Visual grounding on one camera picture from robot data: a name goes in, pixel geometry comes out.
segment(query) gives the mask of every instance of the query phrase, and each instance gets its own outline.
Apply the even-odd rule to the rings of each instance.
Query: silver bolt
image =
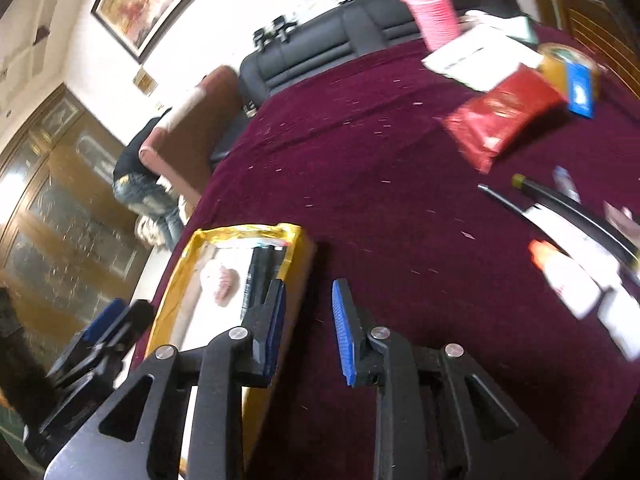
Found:
[[[229,330],[229,337],[231,339],[244,339],[249,335],[249,331],[243,326],[236,326]]]
[[[391,330],[386,326],[375,326],[371,329],[371,336],[373,339],[386,339],[391,335]]]
[[[174,352],[174,347],[172,347],[171,345],[164,345],[156,349],[156,357],[158,359],[168,359],[169,357],[174,355]]]
[[[457,343],[449,343],[444,347],[444,353],[449,357],[460,357],[465,353],[465,349]]]

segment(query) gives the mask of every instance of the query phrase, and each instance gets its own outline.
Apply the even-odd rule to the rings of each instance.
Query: red bag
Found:
[[[496,155],[526,124],[565,103],[564,96],[525,65],[485,95],[463,104],[444,125],[476,170],[488,173]]]

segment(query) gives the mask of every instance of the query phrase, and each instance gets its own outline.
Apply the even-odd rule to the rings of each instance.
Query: maroon tablecloth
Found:
[[[543,41],[569,42],[541,30]],[[476,189],[567,168],[584,203],[640,210],[640,104],[606,77],[594,118],[552,114],[491,173],[456,151],[441,118],[474,95],[425,70],[421,41],[348,62],[271,98],[219,165],[176,255],[200,227],[301,225],[319,251],[250,476],[369,479],[373,388],[340,372],[334,278],[414,344],[461,344],[567,457],[601,453],[640,383],[595,314],[576,320],[530,262],[536,232]]]

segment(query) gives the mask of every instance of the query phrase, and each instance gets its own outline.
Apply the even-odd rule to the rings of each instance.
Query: pink cup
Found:
[[[427,48],[438,50],[460,35],[451,0],[401,0],[406,3]]]

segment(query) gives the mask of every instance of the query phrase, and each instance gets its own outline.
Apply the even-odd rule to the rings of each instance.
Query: jeans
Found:
[[[129,173],[113,183],[113,195],[134,213],[146,215],[156,222],[164,243],[174,250],[184,229],[174,200],[156,181],[146,175]]]

